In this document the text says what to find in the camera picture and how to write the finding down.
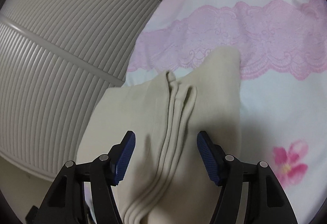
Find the white fabric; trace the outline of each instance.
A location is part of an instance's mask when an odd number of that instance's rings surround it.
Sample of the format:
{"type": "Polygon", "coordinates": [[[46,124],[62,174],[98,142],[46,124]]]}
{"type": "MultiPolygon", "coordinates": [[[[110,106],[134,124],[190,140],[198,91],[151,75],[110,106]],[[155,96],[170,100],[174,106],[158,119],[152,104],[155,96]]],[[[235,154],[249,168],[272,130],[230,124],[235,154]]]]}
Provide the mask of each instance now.
{"type": "Polygon", "coordinates": [[[220,47],[178,81],[163,72],[141,85],[109,88],[92,114],[77,163],[108,152],[132,130],[136,147],[114,189],[123,222],[147,216],[149,224],[209,223],[219,188],[205,171],[196,136],[206,130],[227,153],[239,154],[239,85],[239,52],[220,47]]]}

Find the ribbed headboard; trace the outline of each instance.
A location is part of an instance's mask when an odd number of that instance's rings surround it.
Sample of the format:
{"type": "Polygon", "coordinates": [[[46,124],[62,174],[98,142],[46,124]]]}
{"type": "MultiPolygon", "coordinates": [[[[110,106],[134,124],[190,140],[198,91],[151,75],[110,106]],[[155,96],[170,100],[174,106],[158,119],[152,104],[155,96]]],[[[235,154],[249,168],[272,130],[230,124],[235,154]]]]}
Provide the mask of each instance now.
{"type": "Polygon", "coordinates": [[[136,38],[160,1],[6,0],[0,155],[49,180],[74,160],[92,110],[108,87],[124,83],[136,38]]]}

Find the pink flower print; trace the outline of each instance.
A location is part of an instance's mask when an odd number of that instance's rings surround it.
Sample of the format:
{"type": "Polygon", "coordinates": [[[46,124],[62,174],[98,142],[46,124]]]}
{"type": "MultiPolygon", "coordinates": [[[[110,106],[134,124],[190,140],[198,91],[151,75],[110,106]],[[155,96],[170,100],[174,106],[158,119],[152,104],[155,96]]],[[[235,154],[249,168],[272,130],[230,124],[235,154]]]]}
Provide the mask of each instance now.
{"type": "Polygon", "coordinates": [[[308,153],[308,149],[308,144],[301,140],[291,144],[288,152],[283,147],[274,147],[273,154],[278,167],[275,175],[283,188],[302,181],[308,165],[299,161],[308,153]]]}

